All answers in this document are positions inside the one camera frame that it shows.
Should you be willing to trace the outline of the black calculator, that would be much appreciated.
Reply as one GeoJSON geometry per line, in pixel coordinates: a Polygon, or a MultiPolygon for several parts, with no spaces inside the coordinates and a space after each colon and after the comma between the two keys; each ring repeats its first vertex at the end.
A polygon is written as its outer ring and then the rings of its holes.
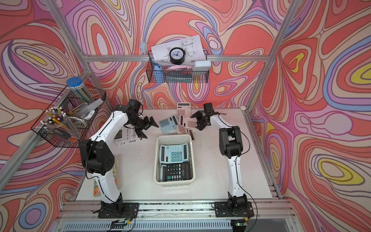
{"type": "Polygon", "coordinates": [[[189,161],[164,165],[166,165],[166,182],[191,180],[193,178],[189,161]]]}

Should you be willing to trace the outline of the light blue calculator front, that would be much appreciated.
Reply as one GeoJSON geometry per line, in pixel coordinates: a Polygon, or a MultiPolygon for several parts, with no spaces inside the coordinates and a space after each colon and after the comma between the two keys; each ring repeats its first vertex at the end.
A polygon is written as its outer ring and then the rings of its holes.
{"type": "Polygon", "coordinates": [[[160,182],[166,182],[166,165],[160,167],[160,182]]]}

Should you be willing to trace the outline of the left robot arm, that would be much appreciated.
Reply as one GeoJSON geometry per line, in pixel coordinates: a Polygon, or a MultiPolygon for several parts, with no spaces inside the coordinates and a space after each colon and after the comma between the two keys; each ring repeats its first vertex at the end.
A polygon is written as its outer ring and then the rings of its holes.
{"type": "Polygon", "coordinates": [[[131,99],[127,105],[117,105],[105,122],[90,139],[79,142],[79,150],[85,173],[92,174],[101,192],[101,210],[121,214],[125,211],[122,194],[119,192],[113,168],[115,157],[114,138],[119,130],[131,125],[138,138],[146,139],[144,131],[150,127],[158,127],[153,117],[143,116],[139,113],[141,103],[131,99]]]}

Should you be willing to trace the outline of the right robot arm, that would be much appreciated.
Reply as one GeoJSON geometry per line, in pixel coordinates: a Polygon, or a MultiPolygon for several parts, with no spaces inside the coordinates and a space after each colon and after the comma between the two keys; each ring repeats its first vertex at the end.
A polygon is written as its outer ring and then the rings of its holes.
{"type": "Polygon", "coordinates": [[[196,129],[203,130],[206,126],[219,129],[219,150],[226,159],[229,176],[228,199],[225,202],[212,204],[216,217],[243,217],[251,218],[254,210],[247,200],[243,189],[241,175],[241,156],[243,154],[242,132],[239,126],[228,124],[221,113],[213,109],[211,103],[203,105],[203,111],[197,111],[192,118],[197,120],[196,129]]]}

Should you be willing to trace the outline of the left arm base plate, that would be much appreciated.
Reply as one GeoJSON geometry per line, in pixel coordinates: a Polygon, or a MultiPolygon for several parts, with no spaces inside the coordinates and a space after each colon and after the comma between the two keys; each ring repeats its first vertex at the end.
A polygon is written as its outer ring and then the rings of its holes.
{"type": "Polygon", "coordinates": [[[136,218],[139,203],[101,203],[98,218],[136,218]]]}

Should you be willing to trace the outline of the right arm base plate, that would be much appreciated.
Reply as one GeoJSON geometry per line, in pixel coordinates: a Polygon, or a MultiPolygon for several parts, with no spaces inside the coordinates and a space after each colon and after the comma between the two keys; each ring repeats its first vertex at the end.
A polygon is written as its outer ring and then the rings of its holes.
{"type": "Polygon", "coordinates": [[[237,206],[229,205],[228,202],[214,202],[213,208],[217,218],[252,218],[255,216],[251,202],[246,202],[237,206]]]}

